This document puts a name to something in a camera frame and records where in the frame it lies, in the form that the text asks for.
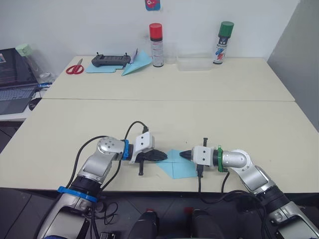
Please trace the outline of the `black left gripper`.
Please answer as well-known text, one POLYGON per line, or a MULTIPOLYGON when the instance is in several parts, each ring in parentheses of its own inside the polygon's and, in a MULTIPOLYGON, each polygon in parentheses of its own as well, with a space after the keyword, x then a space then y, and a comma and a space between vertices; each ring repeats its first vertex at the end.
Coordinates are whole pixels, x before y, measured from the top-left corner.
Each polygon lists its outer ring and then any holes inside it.
POLYGON ((147 153, 139 153, 136 157, 136 163, 139 164, 139 176, 144 174, 144 162, 148 161, 163 161, 167 159, 167 154, 160 150, 151 150, 147 153))

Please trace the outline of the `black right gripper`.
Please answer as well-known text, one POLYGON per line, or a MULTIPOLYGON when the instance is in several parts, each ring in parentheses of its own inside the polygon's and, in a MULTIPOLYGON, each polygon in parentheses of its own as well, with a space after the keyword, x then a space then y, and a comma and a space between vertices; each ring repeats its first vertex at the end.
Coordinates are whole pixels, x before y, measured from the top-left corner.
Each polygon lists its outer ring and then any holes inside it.
POLYGON ((179 153, 180 157, 191 160, 191 161, 208 161, 208 153, 207 153, 207 141, 208 138, 203 138, 203 144, 194 146, 191 150, 182 151, 179 153))

